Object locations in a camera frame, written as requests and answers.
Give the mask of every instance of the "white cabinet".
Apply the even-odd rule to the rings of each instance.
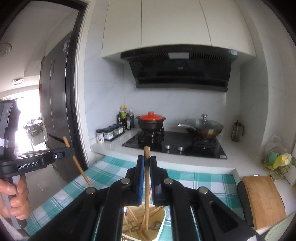
[[[142,0],[142,47],[211,45],[198,0]]]
[[[141,48],[141,0],[109,3],[102,57]]]
[[[200,0],[212,46],[256,56],[248,26],[234,0]]]

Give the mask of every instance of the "white countertop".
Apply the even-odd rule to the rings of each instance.
[[[136,135],[138,131],[139,129],[135,128],[126,131],[125,134],[112,142],[105,141],[104,143],[95,143],[91,145],[91,150],[98,154],[137,162],[138,155],[144,155],[144,151],[123,147],[122,144]],[[232,174],[236,184],[238,184],[244,176],[253,176],[254,174],[259,174],[261,176],[269,175],[267,169],[260,161],[256,161],[256,157],[252,157],[252,155],[246,151],[241,142],[233,142],[230,138],[223,136],[218,136],[217,138],[227,155],[227,160],[180,156],[153,151],[150,152],[150,155],[156,156],[157,165],[159,167],[186,172]],[[286,179],[281,179],[274,183],[283,199],[286,214],[289,215],[293,211],[296,211],[295,187],[291,186]]]

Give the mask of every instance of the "red lid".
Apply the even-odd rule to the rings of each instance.
[[[155,115],[154,112],[148,112],[147,115],[140,116],[140,119],[144,121],[158,121],[162,120],[163,117],[161,115]]]

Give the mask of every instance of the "ceiling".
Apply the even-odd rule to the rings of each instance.
[[[16,16],[0,40],[12,45],[10,54],[0,58],[0,94],[39,84],[48,37],[73,11],[55,3],[32,1]],[[22,77],[22,84],[12,85],[13,79]]]

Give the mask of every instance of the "gas stove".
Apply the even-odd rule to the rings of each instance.
[[[155,152],[227,159],[216,137],[203,140],[190,133],[164,131],[163,129],[160,132],[139,131],[122,146],[135,149],[150,146],[150,150]]]

